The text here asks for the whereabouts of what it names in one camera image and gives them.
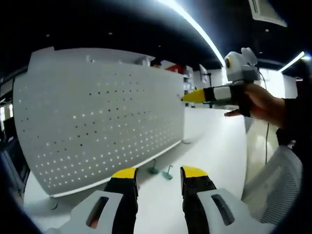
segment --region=black ceiling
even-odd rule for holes
[[[261,67],[281,68],[307,49],[296,27],[252,19],[248,0],[176,0],[205,30],[222,56],[251,47]],[[199,33],[155,0],[7,1],[0,41],[0,77],[28,64],[32,51],[102,47],[219,68]],[[300,69],[289,69],[300,76]]]

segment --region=finger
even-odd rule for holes
[[[230,111],[227,113],[224,113],[225,117],[232,117],[232,116],[239,116],[240,115],[240,111],[239,110],[234,110],[234,111]]]

